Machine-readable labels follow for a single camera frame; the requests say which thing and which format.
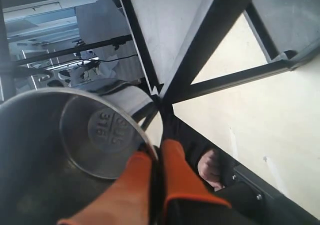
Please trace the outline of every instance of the cable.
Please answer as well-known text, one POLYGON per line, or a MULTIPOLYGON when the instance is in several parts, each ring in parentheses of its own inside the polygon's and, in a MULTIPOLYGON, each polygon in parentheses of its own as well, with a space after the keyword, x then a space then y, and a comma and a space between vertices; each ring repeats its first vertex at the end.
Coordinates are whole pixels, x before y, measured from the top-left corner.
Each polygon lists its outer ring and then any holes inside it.
POLYGON ((67 63, 70 63, 72 61, 100 61, 100 62, 103 62, 103 63, 110 63, 110 62, 114 62, 114 61, 118 61, 118 60, 122 60, 122 59, 129 59, 129 58, 132 58, 132 57, 135 57, 135 56, 138 56, 138 54, 132 54, 130 56, 124 56, 124 57, 120 57, 120 58, 117 58, 117 59, 113 59, 113 60, 92 60, 92 59, 79 59, 79 58, 74 58, 74 59, 71 59, 71 60, 68 60, 68 61, 65 61, 65 62, 60 62, 60 63, 56 63, 56 64, 52 64, 52 65, 48 65, 48 66, 44 66, 44 67, 41 67, 42 69, 46 69, 46 68, 50 68, 52 66, 58 66, 58 65, 61 65, 61 64, 66 64, 66 66, 68 66, 67 63))

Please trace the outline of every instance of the floor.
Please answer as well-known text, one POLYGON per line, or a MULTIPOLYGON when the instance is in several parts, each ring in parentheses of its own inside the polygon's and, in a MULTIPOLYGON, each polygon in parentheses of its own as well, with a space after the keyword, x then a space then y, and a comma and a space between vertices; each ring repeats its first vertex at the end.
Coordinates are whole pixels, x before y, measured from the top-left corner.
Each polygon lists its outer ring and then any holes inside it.
MULTIPOLYGON (((242 15, 193 82, 265 63, 242 15)), ((319 76, 320 56, 295 71, 175 104, 174 112, 320 219, 319 76)), ((156 141, 160 125, 152 126, 156 141)))

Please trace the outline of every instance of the bolt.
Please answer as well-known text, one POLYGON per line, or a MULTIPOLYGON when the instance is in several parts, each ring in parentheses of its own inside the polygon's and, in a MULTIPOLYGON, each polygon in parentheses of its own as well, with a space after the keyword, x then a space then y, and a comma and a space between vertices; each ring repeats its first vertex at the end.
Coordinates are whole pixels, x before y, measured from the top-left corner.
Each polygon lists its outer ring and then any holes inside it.
POLYGON ((259 200, 259 201, 262 200, 262 195, 261 195, 261 194, 258 194, 258 195, 256 196, 256 199, 259 200))

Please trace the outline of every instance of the hand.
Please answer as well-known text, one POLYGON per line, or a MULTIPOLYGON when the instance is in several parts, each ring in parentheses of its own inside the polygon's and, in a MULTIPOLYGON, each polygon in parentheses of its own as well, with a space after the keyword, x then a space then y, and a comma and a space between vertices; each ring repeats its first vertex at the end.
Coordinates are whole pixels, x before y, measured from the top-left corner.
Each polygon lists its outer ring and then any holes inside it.
POLYGON ((219 155, 218 151, 211 149, 207 151, 198 162, 198 172, 215 191, 223 188, 220 182, 219 155))

